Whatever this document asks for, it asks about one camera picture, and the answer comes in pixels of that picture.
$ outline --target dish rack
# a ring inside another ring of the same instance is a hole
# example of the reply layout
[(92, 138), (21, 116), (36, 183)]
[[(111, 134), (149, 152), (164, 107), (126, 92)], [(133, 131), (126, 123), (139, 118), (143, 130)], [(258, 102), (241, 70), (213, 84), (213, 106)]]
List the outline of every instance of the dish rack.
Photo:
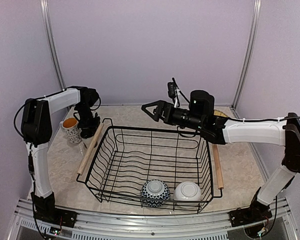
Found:
[[(209, 143), (197, 132), (114, 126), (111, 120), (84, 181), (79, 180), (82, 172), (78, 171), (76, 180), (84, 183), (100, 203), (148, 207), (143, 201), (153, 199), (140, 197), (140, 191), (151, 179), (162, 180), (169, 187), (170, 199), (164, 200), (160, 209), (199, 213), (213, 198), (222, 197), (222, 189), (219, 196), (214, 195)], [(185, 181), (199, 185), (200, 201), (174, 200), (176, 187)], [(194, 207), (182, 208), (189, 203)]]

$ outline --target lavender wall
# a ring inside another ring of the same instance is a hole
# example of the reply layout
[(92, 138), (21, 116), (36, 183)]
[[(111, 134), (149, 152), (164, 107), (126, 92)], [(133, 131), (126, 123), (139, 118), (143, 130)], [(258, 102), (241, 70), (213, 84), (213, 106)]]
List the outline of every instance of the lavender wall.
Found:
[[(239, 115), (300, 115), (300, 0), (262, 1), (257, 31)], [(281, 163), (284, 149), (258, 144), (257, 150), (271, 174)], [(300, 174), (285, 194), (300, 233)]]
[[(31, 185), (25, 143), (13, 128), (15, 112), (26, 98), (58, 90), (40, 2), (0, 0), (0, 240)], [(53, 116), (54, 129), (64, 113)]]
[(253, 0), (49, 1), (65, 83), (96, 88), (105, 104), (167, 99), (175, 77), (189, 95), (233, 101)]

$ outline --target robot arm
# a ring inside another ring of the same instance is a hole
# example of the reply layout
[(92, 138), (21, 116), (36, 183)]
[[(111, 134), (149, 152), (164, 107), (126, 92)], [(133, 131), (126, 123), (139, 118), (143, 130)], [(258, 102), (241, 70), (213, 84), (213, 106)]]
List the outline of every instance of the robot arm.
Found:
[(44, 96), (27, 99), (21, 121), (21, 132), (28, 152), (28, 168), (35, 182), (31, 193), (35, 205), (35, 218), (45, 222), (73, 227), (77, 214), (72, 211), (57, 209), (55, 196), (49, 181), (47, 152), (52, 137), (51, 115), (61, 109), (75, 105), (80, 120), (78, 127), (81, 135), (92, 137), (100, 123), (98, 114), (93, 116), (90, 107), (99, 99), (95, 89), (72, 86), (68, 89)]
[[(295, 113), (276, 119), (233, 119), (214, 115), (215, 99), (203, 90), (190, 94), (189, 110), (176, 108), (163, 100), (145, 104), (141, 109), (153, 120), (165, 124), (190, 128), (210, 143), (268, 143), (285, 146), (281, 165), (259, 188), (250, 207), (230, 212), (233, 227), (267, 218), (272, 214), (269, 204), (300, 173), (300, 120)], [(155, 107), (153, 113), (148, 108)]]

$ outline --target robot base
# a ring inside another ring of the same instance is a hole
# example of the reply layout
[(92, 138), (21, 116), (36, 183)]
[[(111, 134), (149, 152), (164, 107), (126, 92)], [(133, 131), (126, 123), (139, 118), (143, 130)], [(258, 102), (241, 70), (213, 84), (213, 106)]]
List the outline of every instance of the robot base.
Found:
[(254, 214), (253, 210), (250, 207), (247, 207), (247, 208), (239, 208), (237, 210), (230, 211), (229, 217), (231, 221), (231, 226), (238, 227), (242, 225), (248, 225), (248, 224), (264, 221), (266, 217), (270, 219), (272, 218), (272, 213), (269, 209), (268, 211), (264, 211), (261, 216), (260, 212)]
[(57, 219), (53, 219), (50, 216), (44, 216), (40, 214), (39, 212), (34, 213), (34, 217), (37, 220), (41, 220), (46, 223), (55, 224), (55, 225), (61, 225), (68, 228), (74, 228), (76, 220), (77, 220), (77, 213), (75, 211), (69, 211), (65, 209), (58, 209), (55, 208), (56, 216), (58, 216)]

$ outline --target white bowl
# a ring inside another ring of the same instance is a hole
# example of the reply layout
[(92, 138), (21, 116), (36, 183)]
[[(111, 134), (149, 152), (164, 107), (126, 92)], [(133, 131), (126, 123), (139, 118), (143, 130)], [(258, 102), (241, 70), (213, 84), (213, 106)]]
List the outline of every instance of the white bowl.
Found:
[(177, 203), (181, 208), (191, 209), (198, 206), (198, 203), (186, 203), (187, 201), (200, 201), (201, 189), (192, 181), (184, 181), (180, 183), (174, 190), (174, 200), (184, 201)]

